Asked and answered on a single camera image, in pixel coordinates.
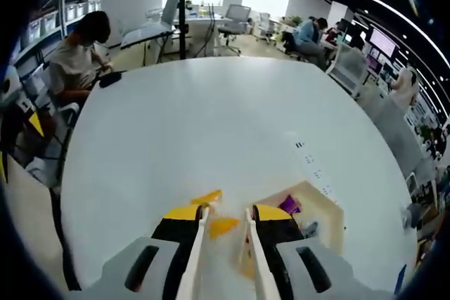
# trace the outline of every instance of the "black stand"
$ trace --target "black stand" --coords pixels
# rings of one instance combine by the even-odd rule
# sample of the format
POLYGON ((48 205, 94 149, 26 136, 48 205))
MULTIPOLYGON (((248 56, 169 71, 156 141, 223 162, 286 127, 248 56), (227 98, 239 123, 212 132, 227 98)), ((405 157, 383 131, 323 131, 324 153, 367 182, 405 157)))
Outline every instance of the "black stand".
POLYGON ((186 0, 180 0, 179 3, 179 30, 180 30, 180 60, 186 59, 186 20, 185 5, 186 0))

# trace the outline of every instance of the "yellow object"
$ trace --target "yellow object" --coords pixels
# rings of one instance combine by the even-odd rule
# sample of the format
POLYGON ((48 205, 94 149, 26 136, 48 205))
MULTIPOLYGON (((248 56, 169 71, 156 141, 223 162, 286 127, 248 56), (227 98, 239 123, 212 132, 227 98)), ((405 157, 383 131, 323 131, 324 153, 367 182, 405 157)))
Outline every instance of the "yellow object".
POLYGON ((177 207, 166 214, 164 219, 177 219, 181 221, 194 221, 197 215, 198 205, 189 205, 188 207, 177 207))
POLYGON ((191 204, 209 204, 210 202, 216 202, 220 198, 222 198, 222 190, 215 190, 211 193, 208 193, 207 195, 203 195, 199 198, 194 198, 193 200, 191 200, 191 204))
POLYGON ((42 131, 41 122, 39 122, 37 112, 33 112, 33 115, 31 115, 28 121, 30 121, 30 123, 37 130, 37 132, 40 133, 42 137, 44 137, 44 132, 42 131))
POLYGON ((3 179, 3 182, 7 183, 6 181, 6 174, 5 174, 5 168, 3 167, 3 153, 0 151, 0 171, 1 171, 1 178, 3 179))
POLYGON ((292 219, 288 212, 279 209, 278 207, 270 207, 267 205, 257 204, 260 221, 282 221, 285 219, 292 219))
POLYGON ((216 239, 220 235, 231 231, 238 223, 238 219, 230 217, 219 217, 211 220, 209 228, 210 239, 216 239))

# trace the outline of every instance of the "man in blue shirt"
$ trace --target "man in blue shirt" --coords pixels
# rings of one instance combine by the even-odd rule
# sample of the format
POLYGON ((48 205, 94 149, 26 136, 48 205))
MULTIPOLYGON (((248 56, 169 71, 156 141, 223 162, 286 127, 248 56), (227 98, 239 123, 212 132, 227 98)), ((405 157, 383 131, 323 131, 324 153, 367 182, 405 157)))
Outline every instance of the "man in blue shirt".
POLYGON ((326 70, 325 51, 319 45, 322 37, 322 31, 326 30, 328 23, 326 19, 319 18, 316 20, 306 20, 297 26, 292 33, 295 41, 295 50, 305 55, 308 60, 319 67, 326 70))

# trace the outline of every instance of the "phone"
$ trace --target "phone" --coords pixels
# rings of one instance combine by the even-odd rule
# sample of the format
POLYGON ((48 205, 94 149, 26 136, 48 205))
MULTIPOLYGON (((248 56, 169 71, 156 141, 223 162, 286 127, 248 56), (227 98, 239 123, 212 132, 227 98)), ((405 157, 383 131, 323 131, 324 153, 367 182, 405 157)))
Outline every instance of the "phone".
POLYGON ((108 87, 109 85, 114 84, 115 82, 119 81, 121 78, 122 78, 122 72, 112 72, 110 74, 103 75, 100 78, 98 85, 101 88, 105 88, 105 87, 108 87))

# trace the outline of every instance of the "purple object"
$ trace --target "purple object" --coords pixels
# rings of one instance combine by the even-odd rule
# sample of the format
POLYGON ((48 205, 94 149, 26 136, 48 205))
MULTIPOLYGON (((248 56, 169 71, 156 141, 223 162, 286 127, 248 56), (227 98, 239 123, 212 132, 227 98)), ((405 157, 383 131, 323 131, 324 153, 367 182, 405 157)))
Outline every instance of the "purple object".
POLYGON ((291 195, 287 196, 278 208, 288 212, 290 215, 300 213, 300 206, 291 195))

